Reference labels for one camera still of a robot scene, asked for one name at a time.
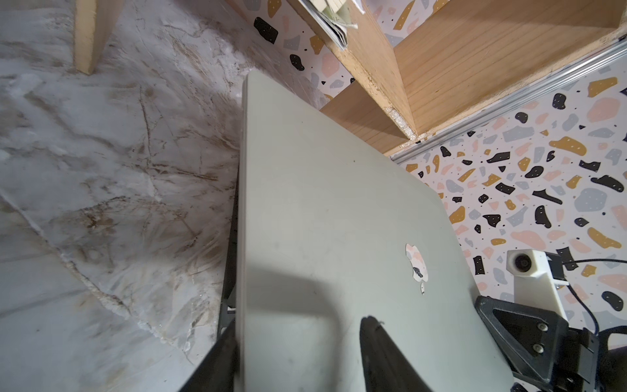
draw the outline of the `camera lens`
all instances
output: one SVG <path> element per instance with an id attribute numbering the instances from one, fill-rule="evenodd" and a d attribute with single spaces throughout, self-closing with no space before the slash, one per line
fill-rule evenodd
<path id="1" fill-rule="evenodd" d="M 531 269 L 531 259 L 527 255 L 518 255 L 514 260 L 514 265 L 520 272 L 527 272 Z"/>

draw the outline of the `terrazzo wallpaper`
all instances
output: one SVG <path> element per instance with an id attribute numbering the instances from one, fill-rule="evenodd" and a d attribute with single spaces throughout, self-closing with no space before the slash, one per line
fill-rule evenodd
<path id="1" fill-rule="evenodd" d="M 627 260 L 625 152 L 624 57 L 402 166 L 439 194 L 482 295 L 513 301 L 507 250 Z M 565 273 L 601 330 L 627 324 L 627 265 L 572 263 Z M 558 292 L 571 327 L 594 330 L 568 289 Z"/>
<path id="2" fill-rule="evenodd" d="M 328 98 L 354 79 L 285 0 L 226 0 Z M 362 0 L 393 46 L 448 0 Z"/>

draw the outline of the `silver laptop lid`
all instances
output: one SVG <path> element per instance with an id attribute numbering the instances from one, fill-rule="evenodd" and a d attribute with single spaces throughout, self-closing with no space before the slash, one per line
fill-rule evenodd
<path id="1" fill-rule="evenodd" d="M 359 327 L 372 315 L 434 392 L 508 391 L 438 195 L 261 73 L 244 90 L 245 390 L 363 392 Z"/>

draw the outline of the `black bracket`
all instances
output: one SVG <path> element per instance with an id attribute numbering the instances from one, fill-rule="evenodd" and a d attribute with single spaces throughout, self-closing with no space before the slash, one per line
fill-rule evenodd
<path id="1" fill-rule="evenodd" d="M 475 308 L 514 376 L 546 392 L 594 392 L 599 339 L 555 312 L 479 296 Z"/>

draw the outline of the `white marble surface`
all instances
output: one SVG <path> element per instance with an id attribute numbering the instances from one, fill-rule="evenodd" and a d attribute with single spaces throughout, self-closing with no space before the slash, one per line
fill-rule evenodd
<path id="1" fill-rule="evenodd" d="M 0 201 L 0 389 L 175 391 L 194 366 L 113 316 L 55 249 Z"/>
<path id="2" fill-rule="evenodd" d="M 215 340 L 244 77 L 261 69 L 315 107 L 326 98 L 222 1 L 127 1 L 82 75 L 73 4 L 0 5 L 0 196 L 110 310 L 100 316 L 198 364 Z M 93 339 L 98 357 L 109 337 Z"/>

